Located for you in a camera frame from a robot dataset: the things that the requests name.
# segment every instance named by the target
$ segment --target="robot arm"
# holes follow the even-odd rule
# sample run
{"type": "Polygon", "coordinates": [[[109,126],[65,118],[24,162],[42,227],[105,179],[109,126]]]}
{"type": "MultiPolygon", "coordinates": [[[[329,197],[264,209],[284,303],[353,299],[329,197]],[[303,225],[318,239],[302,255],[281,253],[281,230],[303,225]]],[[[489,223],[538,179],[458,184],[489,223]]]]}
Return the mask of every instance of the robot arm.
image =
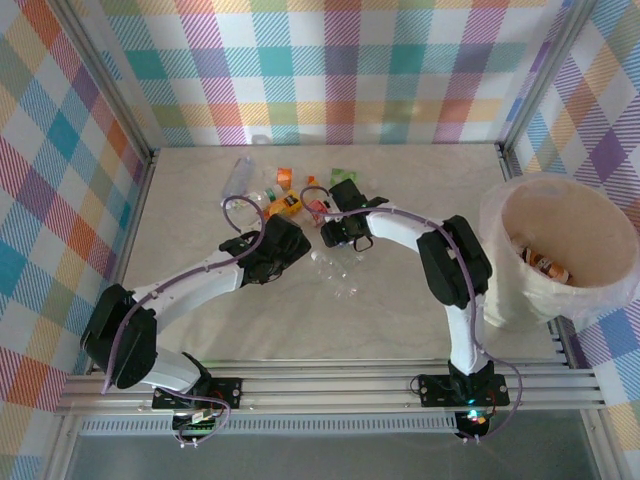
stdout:
{"type": "Polygon", "coordinates": [[[387,199],[376,197],[368,201],[351,180],[337,184],[329,192],[341,212],[363,207],[373,208],[373,211],[328,221],[321,230],[325,244],[334,247],[353,243],[355,248],[363,237],[371,245],[373,238],[385,238],[418,253],[429,288],[447,313],[451,355],[449,377],[443,380],[455,392],[455,402],[475,403],[485,398],[487,385],[503,383],[504,378],[494,373],[493,362],[481,351],[472,335],[472,329],[475,328],[475,339],[482,342],[483,300],[492,269],[468,222],[460,216],[445,221],[431,221],[454,239],[470,272],[474,298],[469,298],[460,264],[440,231],[429,227],[424,221],[394,214],[396,207],[387,199]],[[472,321],[474,306],[476,318],[479,319],[475,325],[472,321]]]}
{"type": "MultiPolygon", "coordinates": [[[[496,382],[503,384],[504,378],[500,379],[501,376],[494,374],[493,362],[479,349],[472,335],[472,307],[477,307],[476,313],[482,319],[483,295],[492,271],[466,220],[456,216],[437,224],[442,225],[459,247],[471,272],[474,298],[469,298],[458,261],[452,258],[447,242],[439,231],[424,222],[394,215],[389,211],[394,207],[386,199],[367,201],[350,180],[333,187],[331,194],[341,212],[381,205],[387,211],[352,214],[338,221],[327,222],[321,229],[327,246],[349,242],[355,244],[362,237],[372,242],[371,239],[377,237],[404,245],[420,255],[429,288],[445,305],[447,312],[451,358],[450,374],[445,379],[449,387],[445,390],[455,392],[452,404],[482,401],[482,397],[486,397],[487,385],[497,390],[496,382]]],[[[161,286],[167,281],[134,291],[127,291],[118,284],[107,288],[83,334],[83,349],[106,371],[116,331],[125,316],[130,315],[133,307],[138,305],[117,346],[112,382],[118,388],[143,382],[191,396],[210,396],[215,388],[212,387],[208,371],[186,353],[180,355],[156,348],[156,336],[176,318],[218,295],[247,284],[264,284],[277,278],[311,248],[299,226],[283,216],[274,215],[266,223],[264,239],[255,251],[237,263],[214,266],[246,252],[256,237],[257,232],[249,232],[224,242],[212,256],[170,279],[169,283],[175,282],[165,291],[161,286]],[[145,298],[144,306],[140,306],[140,301],[145,298]]],[[[476,339],[481,339],[483,322],[476,322],[475,329],[476,339]]],[[[435,386],[430,386],[429,390],[437,392],[442,382],[438,380],[435,386]]]]}
{"type": "Polygon", "coordinates": [[[265,225],[264,239],[251,254],[237,263],[215,266],[246,252],[257,236],[258,232],[249,232],[224,242],[213,255],[172,279],[133,291],[119,284],[110,286],[100,296],[82,335],[83,349],[106,371],[116,331],[125,315],[150,296],[124,329],[112,382],[118,388],[143,382],[190,395],[210,395],[207,370],[186,353],[156,348],[156,336],[172,321],[214,297],[278,277],[311,248],[298,225],[274,215],[265,225]],[[171,287],[157,293],[171,281],[175,282],[171,287]]]}

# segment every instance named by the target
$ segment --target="plaid wall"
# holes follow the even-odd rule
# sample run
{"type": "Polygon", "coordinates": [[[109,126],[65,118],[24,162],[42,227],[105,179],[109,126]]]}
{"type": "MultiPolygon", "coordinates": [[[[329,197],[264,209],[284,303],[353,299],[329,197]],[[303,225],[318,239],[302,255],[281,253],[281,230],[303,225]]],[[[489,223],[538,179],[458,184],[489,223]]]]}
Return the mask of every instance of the plaid wall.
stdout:
{"type": "MultiPolygon", "coordinates": [[[[640,0],[598,2],[516,154],[598,189],[640,231],[640,0]]],[[[640,300],[575,328],[640,478],[640,300]]]]}
{"type": "Polygon", "coordinates": [[[572,0],[73,3],[150,144],[193,146],[495,141],[572,0]]]}
{"type": "Polygon", "coordinates": [[[45,0],[0,0],[0,478],[31,479],[142,162],[45,0]]]}

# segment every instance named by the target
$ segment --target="metal corner post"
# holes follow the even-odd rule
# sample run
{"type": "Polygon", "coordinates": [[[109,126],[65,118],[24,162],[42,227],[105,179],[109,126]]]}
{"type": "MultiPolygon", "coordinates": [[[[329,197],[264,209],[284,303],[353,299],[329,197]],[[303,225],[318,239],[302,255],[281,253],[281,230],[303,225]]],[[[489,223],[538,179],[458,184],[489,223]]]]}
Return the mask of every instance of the metal corner post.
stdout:
{"type": "Polygon", "coordinates": [[[524,134],[536,110],[540,106],[549,86],[555,80],[560,67],[569,55],[576,38],[587,23],[598,0],[575,0],[567,18],[561,27],[560,34],[555,39],[549,54],[540,67],[531,91],[527,95],[507,134],[503,148],[510,152],[520,137],[524,134]]]}
{"type": "Polygon", "coordinates": [[[153,152],[152,146],[148,144],[140,125],[138,125],[133,113],[131,113],[115,80],[105,66],[100,52],[91,41],[75,10],[68,0],[48,0],[48,4],[71,39],[74,47],[78,50],[82,63],[93,76],[98,89],[113,109],[115,117],[131,140],[136,153],[141,159],[150,159],[153,152]]]}

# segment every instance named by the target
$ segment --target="marble surface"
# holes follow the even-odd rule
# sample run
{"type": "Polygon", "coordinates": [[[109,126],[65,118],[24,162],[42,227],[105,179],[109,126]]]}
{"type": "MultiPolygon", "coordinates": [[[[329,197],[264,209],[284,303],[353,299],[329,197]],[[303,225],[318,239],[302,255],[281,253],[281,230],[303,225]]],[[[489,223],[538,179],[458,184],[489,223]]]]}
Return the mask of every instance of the marble surface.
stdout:
{"type": "MultiPolygon", "coordinates": [[[[477,228],[482,194],[503,181],[492,145],[205,147],[163,149],[124,285],[143,286],[194,264],[235,236],[220,210],[220,195],[239,156],[258,166],[252,190],[271,182],[275,167],[315,174],[355,170],[369,198],[380,195],[432,219],[465,216],[477,228]]],[[[326,251],[307,227],[314,249],[326,251]]],[[[339,252],[344,261],[348,252],[339,252]]],[[[377,241],[349,267],[358,287],[336,298],[309,255],[277,281],[249,285],[176,320],[159,345],[202,360],[273,358],[448,358],[442,306],[432,297],[418,256],[377,241]]],[[[549,358],[546,326],[509,333],[486,325],[486,345],[508,358],[549,358]]]]}

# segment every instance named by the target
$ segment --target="aluminum rail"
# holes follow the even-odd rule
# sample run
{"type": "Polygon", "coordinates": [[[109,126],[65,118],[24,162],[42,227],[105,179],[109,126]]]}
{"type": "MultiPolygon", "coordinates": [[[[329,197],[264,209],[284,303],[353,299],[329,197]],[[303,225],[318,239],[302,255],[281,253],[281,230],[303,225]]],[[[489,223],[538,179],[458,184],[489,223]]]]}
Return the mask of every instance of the aluminum rail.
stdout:
{"type": "MultiPolygon", "coordinates": [[[[523,410],[599,409],[604,401],[591,370],[527,363],[518,365],[523,375],[523,410]]],[[[417,374],[446,374],[446,364],[411,360],[220,362],[211,370],[216,377],[244,380],[241,406],[234,414],[342,414],[456,411],[461,408],[421,407],[409,390],[417,374]]],[[[517,378],[505,375],[511,398],[517,378]]],[[[70,377],[58,406],[60,415],[166,415],[152,411],[153,389],[136,385],[100,394],[102,374],[70,377]]]]}

